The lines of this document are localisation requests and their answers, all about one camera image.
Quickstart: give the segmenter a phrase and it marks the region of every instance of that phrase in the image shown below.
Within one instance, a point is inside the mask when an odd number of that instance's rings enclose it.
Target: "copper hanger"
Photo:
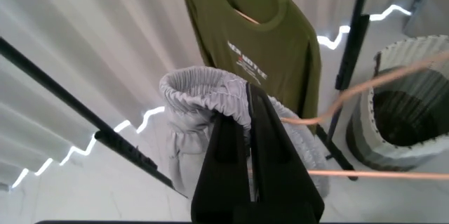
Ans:
[[[242,12],[235,10],[240,16],[245,19],[251,21],[252,23],[259,24],[256,20],[248,17]],[[281,118],[282,122],[286,122],[289,124],[297,124],[297,125],[314,125],[317,124],[324,119],[331,117],[338,109],[341,108],[343,103],[357,95],[361,92],[368,90],[369,88],[373,88],[376,86],[381,86],[383,84],[389,83],[395,79],[399,79],[406,75],[412,74],[413,72],[417,72],[423,70],[430,66],[430,64],[434,62],[441,62],[449,59],[449,51],[444,51],[439,53],[438,55],[431,57],[426,60],[422,60],[416,62],[410,66],[403,67],[398,70],[394,70],[388,74],[383,74],[381,76],[375,77],[370,81],[366,81],[362,84],[358,84],[346,91],[343,91],[340,94],[340,97],[329,107],[328,111],[323,115],[312,118],[312,119],[295,119],[295,118]],[[332,171],[332,170],[307,170],[311,176],[360,176],[360,177],[369,177],[369,178],[407,178],[407,179],[429,179],[429,180],[449,180],[449,174],[446,173],[420,173],[420,172],[397,172],[397,171]]]

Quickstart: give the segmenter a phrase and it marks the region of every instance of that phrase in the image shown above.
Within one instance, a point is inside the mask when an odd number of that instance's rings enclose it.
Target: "black metal pole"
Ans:
[[[131,163],[139,166],[155,179],[161,181],[168,187],[175,189],[170,178],[157,171],[157,165],[141,151],[131,145],[127,140],[114,131],[106,122],[101,120],[95,113],[90,111],[83,103],[79,102],[72,94],[65,90],[55,80],[39,69],[32,61],[28,60],[21,52],[10,45],[5,39],[0,37],[0,54],[21,69],[25,74],[33,78],[53,95],[61,99],[62,102],[78,112],[84,119],[100,131],[95,134],[95,138],[115,151]]]
[[[370,16],[362,14],[364,5],[365,0],[356,0],[352,11],[351,30],[348,34],[343,58],[340,63],[340,70],[335,82],[335,88],[340,92],[347,89],[349,86],[363,44],[363,39],[365,38],[368,29]],[[328,148],[330,156],[335,158],[335,161],[337,161],[342,169],[354,170],[354,167],[347,161],[346,157],[344,157],[342,152],[332,141],[335,128],[338,124],[338,119],[340,118],[340,113],[341,109],[333,115],[327,135],[322,131],[318,133],[318,136]],[[357,180],[358,177],[349,177],[349,179]]]

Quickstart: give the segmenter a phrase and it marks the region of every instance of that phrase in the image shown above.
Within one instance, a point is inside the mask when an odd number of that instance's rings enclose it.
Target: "white floor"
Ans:
[[[404,39],[398,16],[372,23],[353,77],[353,84],[370,78],[377,51]],[[335,51],[321,48],[323,76],[319,111],[334,101],[333,89],[344,45]],[[334,141],[356,169],[367,169],[346,148],[344,130],[353,109],[344,106]],[[167,174],[166,120],[150,118],[138,135],[128,127],[121,134],[160,164]],[[419,171],[449,173],[449,155],[419,167]],[[330,169],[339,169],[334,160]],[[449,182],[422,180],[331,178],[330,195],[322,222],[448,222]],[[189,202],[151,176],[97,143],[87,157],[77,154],[64,166],[52,164],[39,177],[28,176],[14,191],[0,192],[0,224],[35,223],[40,220],[189,220]]]

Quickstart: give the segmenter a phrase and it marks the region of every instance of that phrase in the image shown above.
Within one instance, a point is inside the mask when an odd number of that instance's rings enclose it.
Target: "woven basket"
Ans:
[[[375,76],[449,50],[449,37],[396,42],[376,57]],[[407,171],[449,148],[449,62],[362,93],[347,127],[347,144],[366,166]]]

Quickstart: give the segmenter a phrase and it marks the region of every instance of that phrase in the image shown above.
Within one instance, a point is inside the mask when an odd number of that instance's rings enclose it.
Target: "green t-shirt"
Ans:
[[[302,118],[316,116],[319,45],[291,0],[185,1],[205,65],[261,86]]]

